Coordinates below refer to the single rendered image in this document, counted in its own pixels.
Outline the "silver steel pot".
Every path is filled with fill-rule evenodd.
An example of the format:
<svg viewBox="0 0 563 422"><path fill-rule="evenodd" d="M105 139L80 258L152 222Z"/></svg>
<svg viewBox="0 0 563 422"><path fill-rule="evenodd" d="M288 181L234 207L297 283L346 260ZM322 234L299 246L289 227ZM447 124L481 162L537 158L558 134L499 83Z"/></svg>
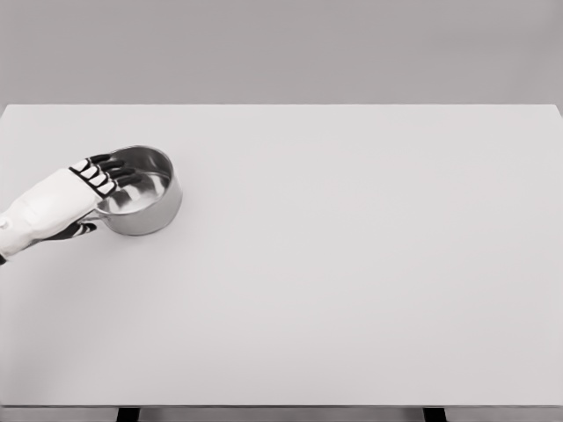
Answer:
<svg viewBox="0 0 563 422"><path fill-rule="evenodd" d="M171 159L160 149L134 145L113 152L135 168L138 183L113 193L85 222L103 222L125 236L144 236L168 226L179 212L183 192Z"/></svg>

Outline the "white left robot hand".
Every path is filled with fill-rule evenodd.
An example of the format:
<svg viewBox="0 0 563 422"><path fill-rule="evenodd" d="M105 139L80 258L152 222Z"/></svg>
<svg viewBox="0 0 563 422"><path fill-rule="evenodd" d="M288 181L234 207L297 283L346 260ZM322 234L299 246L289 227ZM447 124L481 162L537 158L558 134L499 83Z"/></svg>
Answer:
<svg viewBox="0 0 563 422"><path fill-rule="evenodd" d="M140 172L111 153L55 171L21 196L32 242L68 240L95 231L84 218L112 194L141 181Z"/></svg>

